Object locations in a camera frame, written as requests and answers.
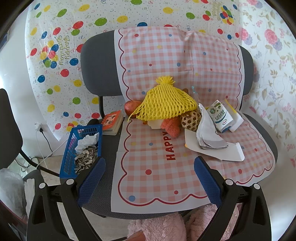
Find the yellow balloon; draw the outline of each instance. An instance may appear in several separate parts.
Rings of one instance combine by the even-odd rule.
[[[93,104],[98,104],[99,103],[99,98],[98,97],[94,97],[92,100]]]
[[[56,54],[55,57],[52,58],[52,61],[56,61],[57,62],[58,60],[59,60],[59,57]]]
[[[81,80],[75,80],[75,81],[73,82],[73,84],[74,84],[76,87],[80,87],[80,86],[82,86],[82,82],[81,82]]]
[[[72,128],[73,128],[73,126],[67,126],[66,130],[67,130],[67,131],[71,131]]]
[[[82,5],[78,10],[79,10],[80,12],[83,12],[83,11],[85,11],[85,10],[87,10],[87,9],[89,9],[89,4],[84,4],[84,5]]]
[[[47,43],[47,46],[51,48],[53,45],[54,45],[54,41],[49,40],[48,43]]]
[[[47,5],[47,6],[44,8],[44,11],[47,12],[49,9],[50,9],[50,5]]]
[[[61,91],[61,87],[59,87],[58,85],[55,85],[55,86],[54,86],[54,90],[55,90],[56,92],[60,92],[60,91]]]
[[[42,53],[40,54],[40,59],[42,59],[42,60],[46,59],[46,55],[47,55],[46,52],[42,52]]]
[[[173,13],[173,10],[170,7],[165,7],[163,9],[163,12],[166,13],[166,14],[172,14]]]
[[[37,28],[34,27],[33,30],[31,31],[31,35],[33,36],[37,32]]]
[[[53,104],[50,104],[48,107],[47,107],[47,111],[48,112],[53,112],[55,109],[55,106]]]
[[[124,15],[117,18],[117,22],[119,23],[125,23],[127,20],[128,20],[128,17]]]

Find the yellow fruit net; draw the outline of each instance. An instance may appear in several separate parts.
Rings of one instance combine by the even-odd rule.
[[[156,82],[159,85],[147,92],[142,104],[135,109],[130,117],[138,114],[137,119],[139,120],[161,120],[179,116],[197,108],[196,101],[192,97],[173,87],[175,83],[173,77],[162,76]]]

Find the blue plastic basket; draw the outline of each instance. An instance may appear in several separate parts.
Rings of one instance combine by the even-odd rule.
[[[98,156],[100,156],[102,153],[102,125],[79,126],[72,128],[63,156],[61,170],[59,172],[60,178],[69,179],[77,177],[74,170],[74,158],[76,157],[75,147],[77,146],[78,140],[83,139],[87,135],[93,136],[98,132],[100,133],[98,140]]]

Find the red lettering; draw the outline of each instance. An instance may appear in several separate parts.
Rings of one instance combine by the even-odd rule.
[[[174,148],[174,147],[171,146],[171,147],[167,147],[165,150],[168,151],[168,152],[172,152],[172,153],[174,153],[173,148]]]
[[[176,158],[174,158],[173,156],[175,156],[175,154],[166,155],[167,161],[176,160]]]
[[[170,144],[168,141],[165,142],[165,146],[172,146],[173,144]]]

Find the brown object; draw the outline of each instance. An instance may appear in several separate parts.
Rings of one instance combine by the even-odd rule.
[[[127,116],[130,116],[137,107],[142,103],[139,100],[130,100],[124,104],[124,111],[126,112]]]
[[[188,95],[188,89],[183,89],[182,91],[184,91],[187,95]]]
[[[181,125],[185,129],[197,131],[201,118],[202,115],[197,110],[187,111],[181,114]]]
[[[170,119],[165,119],[163,120],[160,128],[164,129],[167,133],[169,133],[171,137],[176,138],[181,133],[180,118],[176,116]]]

